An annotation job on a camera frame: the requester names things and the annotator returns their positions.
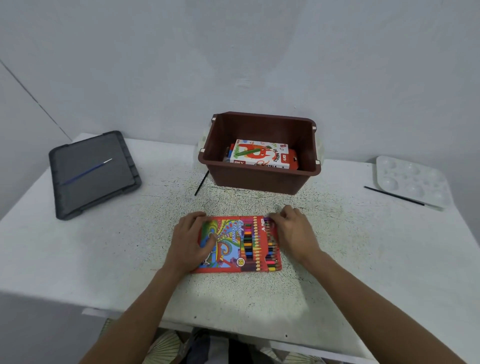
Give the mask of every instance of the white table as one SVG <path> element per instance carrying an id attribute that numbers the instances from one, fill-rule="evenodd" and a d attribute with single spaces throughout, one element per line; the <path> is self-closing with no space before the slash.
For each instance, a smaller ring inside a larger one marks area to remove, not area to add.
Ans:
<path id="1" fill-rule="evenodd" d="M 139 190 L 59 221 L 47 170 L 0 221 L 0 291 L 124 311 L 162 266 L 180 216 L 261 215 L 292 204 L 342 266 L 468 362 L 480 357 L 480 249 L 455 207 L 364 189 L 374 165 L 338 160 L 326 160 L 295 196 L 208 178 L 194 197 L 203 175 L 192 168 L 193 146 L 127 145 Z M 189 276 L 164 320 L 372 358 L 319 284 L 282 259 L 280 272 Z"/>

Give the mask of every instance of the paint palette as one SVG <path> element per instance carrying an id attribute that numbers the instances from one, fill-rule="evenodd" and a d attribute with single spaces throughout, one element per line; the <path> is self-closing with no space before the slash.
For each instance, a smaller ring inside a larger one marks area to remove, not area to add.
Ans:
<path id="1" fill-rule="evenodd" d="M 264 216 L 214 217 L 200 231 L 204 247 L 211 233 L 216 244 L 192 273 L 269 272 L 282 269 L 278 235 L 273 220 Z"/>
<path id="2" fill-rule="evenodd" d="M 377 182 L 384 191 L 428 205 L 448 207 L 452 204 L 452 194 L 445 175 L 418 163 L 379 156 Z"/>

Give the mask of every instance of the blue paintbrush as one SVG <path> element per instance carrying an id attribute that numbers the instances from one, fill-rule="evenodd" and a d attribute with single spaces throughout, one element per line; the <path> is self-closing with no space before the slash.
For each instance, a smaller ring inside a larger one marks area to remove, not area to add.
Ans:
<path id="1" fill-rule="evenodd" d="M 110 162 L 112 159 L 113 159 L 113 158 L 110 158 L 109 160 L 106 160 L 106 161 L 103 162 L 103 163 L 97 164 L 95 167 L 92 167 L 92 168 L 90 168 L 89 170 L 86 170 L 85 172 L 82 172 L 82 173 L 80 173 L 80 174 L 77 174 L 75 177 L 70 178 L 69 180 L 66 180 L 66 181 L 65 181 L 64 183 L 62 183 L 61 185 L 63 186 L 63 185 L 66 185 L 66 184 L 70 184 L 70 183 L 76 181 L 77 179 L 82 178 L 84 175 L 89 174 L 91 171 L 96 170 L 97 168 L 100 168 L 100 167 L 103 166 L 105 163 Z"/>

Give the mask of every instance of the hand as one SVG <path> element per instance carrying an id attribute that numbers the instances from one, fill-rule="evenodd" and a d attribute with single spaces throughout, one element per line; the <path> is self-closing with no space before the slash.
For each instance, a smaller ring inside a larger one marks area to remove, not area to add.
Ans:
<path id="1" fill-rule="evenodd" d="M 198 245 L 198 236 L 204 222 L 210 218 L 201 211 L 192 212 L 180 219 L 173 229 L 172 243 L 168 249 L 163 270 L 179 278 L 197 268 L 213 250 L 216 236 L 210 235 L 205 247 Z"/>
<path id="2" fill-rule="evenodd" d="M 297 208 L 286 205 L 282 211 L 270 214 L 277 224 L 280 246 L 287 250 L 295 260 L 305 266 L 322 250 L 307 217 Z"/>

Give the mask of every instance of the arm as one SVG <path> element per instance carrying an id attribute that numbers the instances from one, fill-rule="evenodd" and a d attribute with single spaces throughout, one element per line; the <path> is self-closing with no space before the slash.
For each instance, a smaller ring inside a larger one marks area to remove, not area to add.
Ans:
<path id="1" fill-rule="evenodd" d="M 271 218 L 280 245 L 323 286 L 378 362 L 463 363 L 434 335 L 320 250 L 304 214 L 290 205 Z"/>
<path id="2" fill-rule="evenodd" d="M 80 364 L 134 364 L 144 360 L 176 286 L 213 249 L 215 236 L 210 237 L 204 248 L 198 245 L 199 231 L 207 220 L 203 212 L 193 212 L 180 219 L 173 230 L 163 267 L 127 311 L 98 339 Z"/>

